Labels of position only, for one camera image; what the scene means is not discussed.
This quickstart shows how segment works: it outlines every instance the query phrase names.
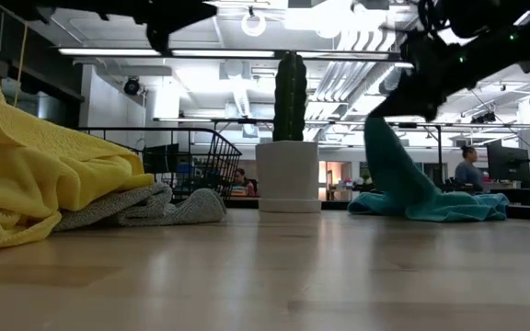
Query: security camera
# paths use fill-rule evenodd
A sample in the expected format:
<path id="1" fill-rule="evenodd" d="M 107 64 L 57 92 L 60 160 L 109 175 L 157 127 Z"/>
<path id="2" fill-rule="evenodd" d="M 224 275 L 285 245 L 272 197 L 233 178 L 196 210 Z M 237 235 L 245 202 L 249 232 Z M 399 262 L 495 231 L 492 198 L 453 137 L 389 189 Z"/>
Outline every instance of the security camera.
<path id="1" fill-rule="evenodd" d="M 129 96 L 140 96 L 144 89 L 141 87 L 139 77 L 128 77 L 128 81 L 124 84 L 124 93 Z"/>

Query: gray towel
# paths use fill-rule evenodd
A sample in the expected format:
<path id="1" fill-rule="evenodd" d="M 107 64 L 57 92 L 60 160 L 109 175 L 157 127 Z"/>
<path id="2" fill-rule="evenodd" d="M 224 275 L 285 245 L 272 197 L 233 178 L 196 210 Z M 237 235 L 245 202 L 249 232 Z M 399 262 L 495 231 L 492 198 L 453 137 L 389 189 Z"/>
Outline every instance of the gray towel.
<path id="1" fill-rule="evenodd" d="M 225 217 L 224 202 L 210 189 L 193 192 L 178 207 L 169 203 L 172 196 L 171 188 L 161 184 L 110 193 L 81 211 L 63 211 L 63 218 L 53 230 L 73 230 L 94 223 L 115 226 L 208 223 Z"/>

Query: potted cactus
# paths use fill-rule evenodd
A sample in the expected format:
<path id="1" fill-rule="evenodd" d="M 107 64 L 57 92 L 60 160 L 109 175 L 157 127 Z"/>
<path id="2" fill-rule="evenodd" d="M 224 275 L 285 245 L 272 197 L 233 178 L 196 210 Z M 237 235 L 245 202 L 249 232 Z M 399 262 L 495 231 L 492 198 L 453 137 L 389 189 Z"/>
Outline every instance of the potted cactus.
<path id="1" fill-rule="evenodd" d="M 320 212 L 318 145 L 304 142 L 306 68 L 287 52 L 275 77 L 273 142 L 256 147 L 259 209 L 269 212 Z"/>

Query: yellow towel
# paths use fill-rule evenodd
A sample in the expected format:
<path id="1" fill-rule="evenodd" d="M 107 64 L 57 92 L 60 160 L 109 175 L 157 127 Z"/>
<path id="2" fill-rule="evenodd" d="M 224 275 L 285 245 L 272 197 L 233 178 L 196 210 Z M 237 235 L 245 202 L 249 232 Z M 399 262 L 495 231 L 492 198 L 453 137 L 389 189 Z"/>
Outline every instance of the yellow towel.
<path id="1" fill-rule="evenodd" d="M 0 90 L 0 248 L 45 238 L 59 209 L 152 182 L 135 154 L 8 106 Z"/>

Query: black bar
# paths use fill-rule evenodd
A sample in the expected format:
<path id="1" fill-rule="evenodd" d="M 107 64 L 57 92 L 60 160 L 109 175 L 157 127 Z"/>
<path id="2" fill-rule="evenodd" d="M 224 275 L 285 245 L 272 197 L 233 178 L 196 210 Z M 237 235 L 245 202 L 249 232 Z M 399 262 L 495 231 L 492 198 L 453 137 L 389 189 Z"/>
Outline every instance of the black bar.
<path id="1" fill-rule="evenodd" d="M 442 185 L 444 183 L 444 173 L 443 173 L 443 144 L 442 144 L 442 137 L 441 137 L 441 126 L 440 125 L 437 125 L 436 126 L 437 128 L 437 142 L 439 143 L 439 147 L 438 147 L 438 150 L 439 150 L 439 183 L 435 183 L 437 184 L 437 186 L 439 185 Z"/>

